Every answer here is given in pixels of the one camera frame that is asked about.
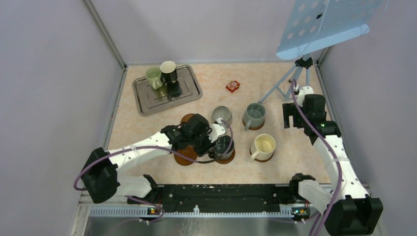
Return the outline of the light green mug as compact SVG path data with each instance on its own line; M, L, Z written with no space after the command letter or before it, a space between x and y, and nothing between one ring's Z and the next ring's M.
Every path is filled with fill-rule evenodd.
M164 85L161 81L161 75L162 72L158 67L151 67L145 73L146 79L153 89L158 89Z

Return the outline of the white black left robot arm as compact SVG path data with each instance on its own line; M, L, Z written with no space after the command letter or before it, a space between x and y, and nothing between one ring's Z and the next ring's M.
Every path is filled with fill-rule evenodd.
M193 114L187 122L168 125L150 137L114 150L99 147L89 155L76 180L83 182L95 204L103 203L114 195L141 198L145 203L157 199L158 191L146 177L130 181L123 173L153 158L179 153L192 147L198 156L208 154L215 142L227 133L225 124L218 119L209 122L200 114Z

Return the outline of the grey ribbed mug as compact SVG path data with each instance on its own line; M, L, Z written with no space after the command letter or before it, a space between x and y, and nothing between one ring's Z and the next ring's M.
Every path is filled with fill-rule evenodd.
M216 123L218 119L220 120L220 124L222 124L222 120L225 120L229 125L232 125L233 114L228 107L218 106L211 113L211 121L212 123Z

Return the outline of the dark green mug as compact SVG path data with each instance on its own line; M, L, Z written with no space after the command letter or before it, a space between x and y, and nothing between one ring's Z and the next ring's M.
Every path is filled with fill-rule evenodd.
M211 159L226 161L231 158L233 151L234 141L231 136L225 135L215 141L215 146L208 155Z

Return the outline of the cream yellow mug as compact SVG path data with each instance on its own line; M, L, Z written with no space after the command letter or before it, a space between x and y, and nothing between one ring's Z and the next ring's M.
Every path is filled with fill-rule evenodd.
M271 152L276 150L276 140L269 134L258 135L250 146L250 149L257 149L262 152Z

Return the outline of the metal tray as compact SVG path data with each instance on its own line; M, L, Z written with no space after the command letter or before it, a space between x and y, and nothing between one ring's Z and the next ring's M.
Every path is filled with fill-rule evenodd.
M164 84L158 89L153 89L146 77L134 80L132 87L140 115L149 116L202 97L203 92L192 66L179 66L177 72L175 83Z

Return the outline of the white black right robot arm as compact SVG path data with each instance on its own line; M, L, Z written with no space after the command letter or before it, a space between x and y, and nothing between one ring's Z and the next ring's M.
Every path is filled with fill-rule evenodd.
M321 217L309 235L317 236L326 229L331 236L371 235L384 209L379 198L373 198L358 179L343 146L336 122L327 120L326 99L319 94L298 95L293 103L283 104L284 127L289 117L293 126L302 128L317 153L331 181L332 190L325 190L311 176L296 174L288 189L295 203L308 200Z

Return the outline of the black mug white inside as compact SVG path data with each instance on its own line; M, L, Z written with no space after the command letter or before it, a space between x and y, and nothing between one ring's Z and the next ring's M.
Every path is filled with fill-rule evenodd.
M177 64L173 61L164 61L159 67L161 71L161 81L165 84L173 84L178 79Z

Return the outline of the grey blue mug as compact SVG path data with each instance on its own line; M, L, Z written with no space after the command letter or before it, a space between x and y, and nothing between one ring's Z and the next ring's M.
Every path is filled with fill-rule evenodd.
M261 103L251 103L245 109L242 120L248 127L257 127L263 123L266 116L266 109Z

